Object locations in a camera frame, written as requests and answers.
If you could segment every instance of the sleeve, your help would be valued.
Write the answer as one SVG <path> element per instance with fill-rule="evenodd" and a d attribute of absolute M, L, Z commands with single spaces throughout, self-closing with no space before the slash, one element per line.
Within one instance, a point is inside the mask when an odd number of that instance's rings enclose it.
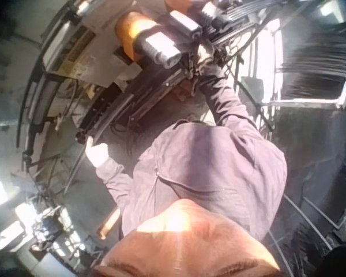
<path fill-rule="evenodd" d="M 236 96 L 234 89 L 227 85 L 227 79 L 219 66 L 210 64 L 203 68 L 198 89 L 204 94 L 218 126 L 228 127 L 238 135 L 262 138 L 246 106 Z"/>
<path fill-rule="evenodd" d="M 123 213 L 129 201 L 129 192 L 133 181 L 125 173 L 125 168 L 115 160 L 109 158 L 96 169 L 96 174 L 103 180 L 118 208 L 121 209 L 121 213 Z"/>

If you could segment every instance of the floor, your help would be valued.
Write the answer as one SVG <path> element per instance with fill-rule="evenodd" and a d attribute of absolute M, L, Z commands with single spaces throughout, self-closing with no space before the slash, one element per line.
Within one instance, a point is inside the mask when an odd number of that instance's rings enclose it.
<path fill-rule="evenodd" d="M 283 31 L 284 57 L 298 43 L 304 41 L 309 32 L 308 23 L 303 18 L 297 18 L 292 26 L 289 25 Z M 261 50 L 259 60 L 262 60 L 261 65 L 266 66 L 269 65 L 266 60 L 269 59 L 268 54 L 274 49 L 264 48 L 261 43 L 259 42 L 259 49 Z M 247 74 L 251 71 L 251 66 L 244 65 L 244 68 L 242 77 L 254 77 L 251 73 Z M 263 93 L 265 95 L 268 88 L 273 88 L 273 83 L 277 81 L 274 76 L 269 79 L 267 75 L 262 75 L 259 68 L 256 77 L 263 80 Z M 244 102 L 249 105 L 249 111 L 254 110 L 248 101 L 244 99 Z M 337 190 L 341 197 L 335 201 L 332 209 L 330 206 L 324 208 L 326 208 L 325 212 L 328 215 L 340 216 L 346 208 L 346 188 L 337 188 L 334 180 L 346 155 L 346 113 L 291 108 L 270 112 L 274 115 L 276 126 L 272 134 L 272 141 L 284 151 L 288 163 L 286 195 L 298 203 L 303 193 L 316 205 L 323 208 L 324 204 L 336 195 Z M 141 124 L 145 127 L 145 131 L 135 136 L 132 155 L 126 153 L 124 134 L 118 134 L 121 136 L 118 137 L 107 130 L 103 135 L 103 140 L 110 146 L 110 155 L 117 162 L 123 164 L 129 174 L 132 174 L 139 155 L 151 145 L 162 130 L 174 121 L 192 115 L 207 122 L 213 122 L 201 95 L 196 95 L 194 98 L 181 103 L 171 93 L 142 120 Z M 48 133 L 48 143 L 44 147 L 42 156 L 46 157 L 61 152 L 66 164 L 70 167 L 81 149 L 80 145 L 73 143 L 75 133 L 76 129 L 70 121 L 65 122 L 59 133 L 51 130 Z M 55 191 L 61 189 L 62 180 L 65 178 L 66 173 L 63 173 L 54 179 L 53 189 Z M 115 207 L 115 203 L 87 160 L 82 163 L 76 181 L 69 191 L 65 195 L 61 192 L 58 195 L 58 200 L 65 203 L 74 228 L 82 239 L 90 234 L 97 244 L 109 248 L 118 241 L 117 230 L 113 230 L 106 241 L 100 241 L 96 236 L 99 224 Z M 320 216 L 317 216 L 310 207 L 303 204 L 302 210 L 318 227 L 324 230 L 324 233 L 330 230 L 330 226 L 321 220 Z M 286 243 L 294 231 L 304 223 L 295 210 L 288 203 L 282 201 L 272 226 L 272 233 L 280 243 Z M 269 237 L 265 238 L 264 243 L 276 254 L 274 242 Z"/>

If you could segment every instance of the metal rail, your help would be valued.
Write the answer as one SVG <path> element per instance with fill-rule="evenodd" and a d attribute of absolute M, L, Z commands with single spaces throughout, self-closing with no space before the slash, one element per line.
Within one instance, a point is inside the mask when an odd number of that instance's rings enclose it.
<path fill-rule="evenodd" d="M 284 194 L 283 197 L 294 207 L 295 210 L 297 210 L 297 212 L 303 217 L 303 219 L 305 219 L 305 221 L 310 225 L 310 227 L 318 234 L 318 236 L 328 247 L 328 249 L 332 250 L 332 247 L 329 244 L 329 242 L 325 239 L 325 237 L 318 230 L 318 228 L 316 228 L 316 226 L 311 222 L 311 220 L 304 214 L 304 212 L 286 194 Z"/>
<path fill-rule="evenodd" d="M 331 220 L 331 218 L 329 218 L 325 213 L 323 213 L 313 202 L 311 202 L 308 198 L 304 197 L 303 198 L 305 200 L 305 202 L 307 204 L 309 204 L 310 206 L 312 206 L 321 216 L 323 216 L 334 228 L 336 228 L 337 230 L 339 230 L 343 224 L 345 224 L 346 222 L 346 215 L 344 216 L 344 219 L 341 221 L 340 224 L 335 224 L 335 222 L 333 220 Z"/>
<path fill-rule="evenodd" d="M 274 235 L 273 235 L 273 233 L 271 231 L 269 231 L 269 235 L 272 238 L 272 240 L 274 242 L 274 245 L 276 246 L 276 248 L 277 248 L 277 250 L 279 252 L 279 255 L 281 256 L 284 265 L 286 266 L 288 274 L 290 275 L 290 277 L 294 277 L 294 274 L 292 273 L 291 267 L 289 266 L 289 264 L 287 262 L 287 259 L 286 259 L 286 257 L 284 256 L 284 254 L 282 252 L 281 247 L 279 246 L 278 242 L 276 241 L 276 239 L 275 239 L 275 237 L 274 237 Z"/>

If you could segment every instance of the orange cylinder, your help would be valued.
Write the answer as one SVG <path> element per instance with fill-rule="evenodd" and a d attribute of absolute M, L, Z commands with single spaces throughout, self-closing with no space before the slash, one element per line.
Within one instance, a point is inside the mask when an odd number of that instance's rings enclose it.
<path fill-rule="evenodd" d="M 141 13 L 130 12 L 121 17 L 116 23 L 116 35 L 123 44 L 124 52 L 132 59 L 138 61 L 141 56 L 134 51 L 134 42 L 144 31 L 155 27 L 157 23 Z"/>

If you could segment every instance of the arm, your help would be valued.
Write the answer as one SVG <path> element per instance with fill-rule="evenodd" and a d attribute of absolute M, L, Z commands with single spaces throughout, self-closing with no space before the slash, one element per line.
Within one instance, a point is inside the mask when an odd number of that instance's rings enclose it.
<path fill-rule="evenodd" d="M 103 180 L 112 195 L 118 208 L 123 213 L 129 199 L 132 179 L 125 173 L 125 168 L 115 160 L 108 158 L 101 166 L 96 168 L 96 175 Z"/>
<path fill-rule="evenodd" d="M 260 135 L 245 105 L 227 85 L 218 66 L 203 68 L 199 89 L 205 95 L 217 125 L 232 130 L 237 150 L 249 159 L 249 165 L 243 164 L 238 170 L 252 180 L 248 191 L 243 193 L 252 214 L 252 235 L 261 239 L 269 231 L 283 196 L 287 179 L 284 154 Z"/>
<path fill-rule="evenodd" d="M 236 96 L 234 89 L 227 85 L 219 66 L 210 64 L 202 68 L 198 88 L 205 95 L 218 126 L 228 127 L 238 135 L 261 137 L 246 111 L 246 106 Z"/>
<path fill-rule="evenodd" d="M 93 146 L 93 138 L 89 137 L 86 156 L 96 167 L 97 176 L 103 180 L 118 208 L 123 212 L 129 199 L 132 179 L 125 173 L 122 165 L 109 157 L 107 144 Z"/>

